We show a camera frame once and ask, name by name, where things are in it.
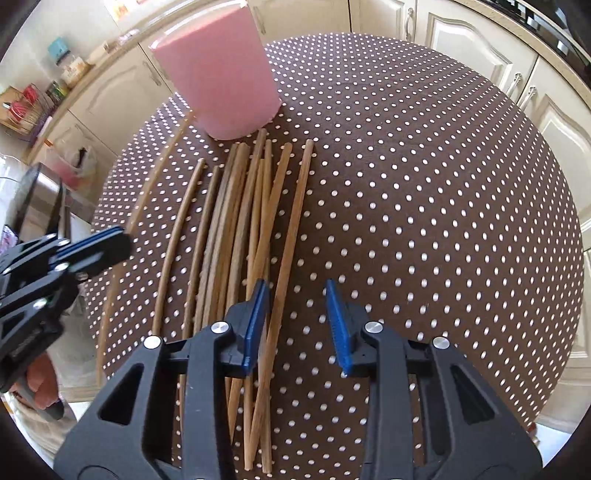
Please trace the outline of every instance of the silver screw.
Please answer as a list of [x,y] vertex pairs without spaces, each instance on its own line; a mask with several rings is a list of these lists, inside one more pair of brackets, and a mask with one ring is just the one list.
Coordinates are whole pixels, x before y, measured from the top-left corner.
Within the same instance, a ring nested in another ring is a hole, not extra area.
[[149,350],[154,350],[155,348],[158,348],[161,343],[162,339],[160,337],[151,335],[148,338],[146,338],[146,340],[144,340],[144,347],[146,347]]
[[216,322],[212,325],[212,332],[217,333],[226,333],[230,329],[230,326],[227,322]]
[[68,262],[63,262],[63,263],[60,263],[60,264],[56,265],[56,267],[53,270],[56,271],[56,272],[63,272],[69,266],[70,266],[70,264]]
[[379,322],[368,322],[365,324],[365,329],[369,333],[379,333],[384,329],[384,326]]
[[39,299],[33,304],[33,308],[41,310],[45,305],[47,305],[47,299]]
[[433,346],[440,350],[445,350],[449,348],[449,340],[445,337],[436,337],[433,339]]

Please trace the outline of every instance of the pink cup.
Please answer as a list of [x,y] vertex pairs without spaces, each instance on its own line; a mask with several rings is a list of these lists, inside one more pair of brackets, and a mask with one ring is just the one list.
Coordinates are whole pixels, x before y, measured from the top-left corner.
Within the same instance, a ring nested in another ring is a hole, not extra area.
[[156,59],[217,140],[251,134],[277,114],[281,99],[245,0],[208,7],[150,45]]

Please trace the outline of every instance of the pile of chopsticks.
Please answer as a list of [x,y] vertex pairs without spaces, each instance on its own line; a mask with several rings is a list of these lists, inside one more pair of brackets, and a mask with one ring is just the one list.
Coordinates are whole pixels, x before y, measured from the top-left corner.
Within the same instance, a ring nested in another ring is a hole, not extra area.
[[[164,151],[160,163],[153,169],[145,182],[142,192],[128,222],[127,231],[133,234],[139,212],[149,196],[156,177],[170,155],[171,149],[192,119],[187,116],[185,123]],[[290,278],[291,263],[300,224],[307,178],[310,170],[314,143],[308,140],[304,147],[300,163],[295,198],[286,235],[280,272],[275,286],[271,315],[267,319],[258,362],[258,391],[254,391],[252,376],[244,379],[226,379],[228,399],[228,422],[230,436],[233,438],[241,393],[243,394],[243,446],[245,469],[253,468],[258,445],[261,445],[261,463],[264,473],[271,473],[271,410],[269,388],[273,362],[281,320],[285,306],[285,296]],[[283,184],[293,146],[286,143],[282,147],[281,158],[277,164],[275,178],[272,177],[272,142],[267,139],[267,131],[261,129],[256,138],[254,151],[246,143],[233,144],[230,149],[223,173],[219,166],[212,171],[207,194],[202,210],[193,258],[191,260],[190,281],[182,326],[182,338],[187,339],[199,330],[222,320],[230,306],[250,298],[257,279],[269,278],[269,244],[273,224],[283,190]],[[168,277],[176,255],[178,240],[188,208],[194,198],[200,175],[205,168],[200,160],[179,208],[173,233],[164,258],[164,265],[158,285],[158,297],[152,321],[152,335],[159,335],[164,299],[168,287]],[[240,297],[242,267],[246,254],[246,293]],[[107,298],[103,307],[103,316],[99,336],[100,369],[105,351],[108,320],[114,305],[115,286],[122,277],[120,266],[113,269]],[[181,418],[184,408],[184,390],[186,379],[180,380]]]

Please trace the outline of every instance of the brown tablecloth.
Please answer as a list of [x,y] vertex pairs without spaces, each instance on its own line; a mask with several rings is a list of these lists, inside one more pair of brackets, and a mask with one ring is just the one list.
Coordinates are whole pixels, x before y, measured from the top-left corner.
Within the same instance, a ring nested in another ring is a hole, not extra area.
[[[331,34],[277,42],[267,52],[284,101],[267,125],[274,158],[287,141],[295,152],[271,241],[272,280],[302,148],[308,138],[316,142],[271,384],[274,473],[359,474],[368,385],[343,378],[335,362],[327,278],[410,339],[447,335],[530,425],[567,361],[583,290],[577,213],[540,133],[490,81],[422,46]],[[187,110],[173,98],[134,137],[105,186],[96,228],[126,221]],[[229,147],[191,126],[158,179],[118,286],[108,375],[150,334],[164,253],[196,160],[223,164]],[[167,341],[180,337],[208,181],[171,272]],[[107,280],[89,289],[96,326]],[[241,440],[238,431],[239,477],[259,478],[259,467],[242,470]]]

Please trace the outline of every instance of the hand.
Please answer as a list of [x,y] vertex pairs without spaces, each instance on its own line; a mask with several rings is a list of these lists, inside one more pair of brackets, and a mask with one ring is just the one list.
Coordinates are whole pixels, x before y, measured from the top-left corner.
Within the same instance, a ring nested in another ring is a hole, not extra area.
[[37,407],[45,410],[53,405],[59,398],[56,371],[53,368],[49,355],[43,353],[27,369],[27,383],[35,392]]

